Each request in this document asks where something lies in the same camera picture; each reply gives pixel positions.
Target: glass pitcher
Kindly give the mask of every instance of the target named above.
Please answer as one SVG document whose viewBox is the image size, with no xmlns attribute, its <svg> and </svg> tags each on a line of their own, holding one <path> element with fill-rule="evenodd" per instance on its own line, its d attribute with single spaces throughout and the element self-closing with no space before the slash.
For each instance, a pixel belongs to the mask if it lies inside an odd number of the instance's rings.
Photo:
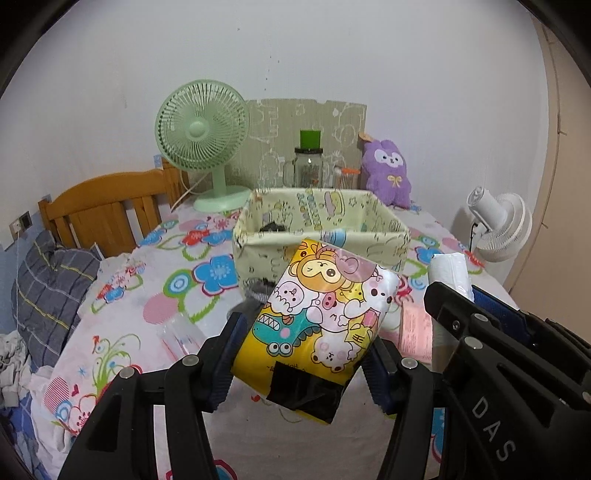
<svg viewBox="0 0 591 480">
<path fill-rule="evenodd" d="M 295 158 L 283 165 L 283 186 L 320 189 L 324 186 L 321 148 L 296 148 Z"/>
</svg>

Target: silver screw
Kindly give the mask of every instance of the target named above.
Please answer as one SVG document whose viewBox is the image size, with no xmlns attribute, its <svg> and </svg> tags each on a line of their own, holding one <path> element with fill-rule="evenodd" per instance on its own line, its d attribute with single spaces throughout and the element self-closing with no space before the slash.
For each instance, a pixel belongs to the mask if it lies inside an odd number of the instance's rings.
<svg viewBox="0 0 591 480">
<path fill-rule="evenodd" d="M 193 367 L 199 363 L 199 357 L 197 355 L 187 355 L 183 357 L 183 365 L 185 367 Z"/>
<path fill-rule="evenodd" d="M 464 338 L 464 343 L 474 350 L 480 350 L 482 348 L 482 342 L 478 338 L 466 337 Z"/>
<path fill-rule="evenodd" d="M 123 367 L 121 370 L 119 370 L 119 376 L 121 378 L 131 378 L 134 376 L 134 374 L 135 374 L 134 367 Z"/>
<path fill-rule="evenodd" d="M 413 368 L 416 368 L 418 366 L 418 362 L 414 358 L 410 358 L 409 356 L 400 360 L 400 364 L 404 368 L 408 368 L 409 370 L 412 370 Z"/>
</svg>

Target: stuffed animal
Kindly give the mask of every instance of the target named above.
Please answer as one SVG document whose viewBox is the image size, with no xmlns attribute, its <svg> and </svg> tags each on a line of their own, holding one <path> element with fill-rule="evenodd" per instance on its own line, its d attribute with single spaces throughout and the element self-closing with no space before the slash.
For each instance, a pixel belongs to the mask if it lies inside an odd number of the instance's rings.
<svg viewBox="0 0 591 480">
<path fill-rule="evenodd" d="M 363 146 L 361 159 L 365 189 L 375 193 L 384 205 L 410 208 L 411 185 L 406 162 L 391 140 L 372 140 Z"/>
</svg>

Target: gray plaid fabric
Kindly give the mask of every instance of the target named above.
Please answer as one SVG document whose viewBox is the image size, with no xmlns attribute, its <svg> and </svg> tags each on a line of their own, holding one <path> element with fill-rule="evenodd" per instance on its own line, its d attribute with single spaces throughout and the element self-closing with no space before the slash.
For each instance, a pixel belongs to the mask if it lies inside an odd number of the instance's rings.
<svg viewBox="0 0 591 480">
<path fill-rule="evenodd" d="M 49 231 L 35 239 L 18 269 L 11 296 L 12 315 L 31 354 L 33 371 L 55 366 L 80 322 L 78 307 L 99 266 L 97 252 L 56 245 Z"/>
</svg>

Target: fan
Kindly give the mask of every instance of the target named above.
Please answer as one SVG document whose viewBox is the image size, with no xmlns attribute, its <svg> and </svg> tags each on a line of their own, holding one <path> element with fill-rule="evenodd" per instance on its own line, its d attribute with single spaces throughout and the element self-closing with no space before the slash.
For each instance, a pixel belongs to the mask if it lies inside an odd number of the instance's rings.
<svg viewBox="0 0 591 480">
<path fill-rule="evenodd" d="M 493 197 L 484 187 L 476 187 L 468 196 L 468 207 L 480 224 L 482 236 L 476 243 L 481 257 L 502 262 L 517 255 L 531 233 L 531 212 L 516 193 Z"/>
<path fill-rule="evenodd" d="M 242 207 L 250 190 L 227 186 L 224 164 L 248 134 L 248 108 L 240 94 L 225 83 L 195 80 L 173 92 L 156 117 L 156 142 L 162 155 L 186 171 L 212 172 L 213 190 L 198 195 L 201 212 Z"/>
</svg>

